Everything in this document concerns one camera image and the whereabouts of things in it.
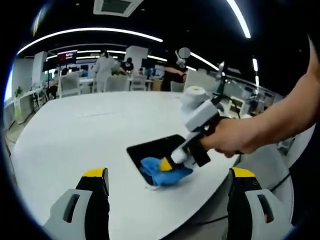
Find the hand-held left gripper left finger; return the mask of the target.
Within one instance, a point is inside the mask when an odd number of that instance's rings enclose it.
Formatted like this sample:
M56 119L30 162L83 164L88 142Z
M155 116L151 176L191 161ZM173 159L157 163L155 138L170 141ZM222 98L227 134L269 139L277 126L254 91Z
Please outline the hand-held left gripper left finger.
M90 169L52 205L43 229L53 240L108 240L109 212L108 169Z

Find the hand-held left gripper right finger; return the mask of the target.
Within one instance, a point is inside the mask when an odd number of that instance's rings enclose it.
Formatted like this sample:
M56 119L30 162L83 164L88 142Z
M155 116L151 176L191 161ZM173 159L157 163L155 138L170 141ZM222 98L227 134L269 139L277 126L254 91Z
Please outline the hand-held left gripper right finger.
M253 172L232 167L228 193L228 240L283 240L293 229L284 204L263 189Z

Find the person's right hand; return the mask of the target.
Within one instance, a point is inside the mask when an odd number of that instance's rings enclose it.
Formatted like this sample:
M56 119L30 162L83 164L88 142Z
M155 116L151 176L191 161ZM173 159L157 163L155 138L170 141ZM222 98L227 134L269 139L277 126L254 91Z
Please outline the person's right hand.
M214 133L200 140L205 150L215 150L227 158L236 152L252 153L256 148L253 143L251 119L222 119L215 127Z

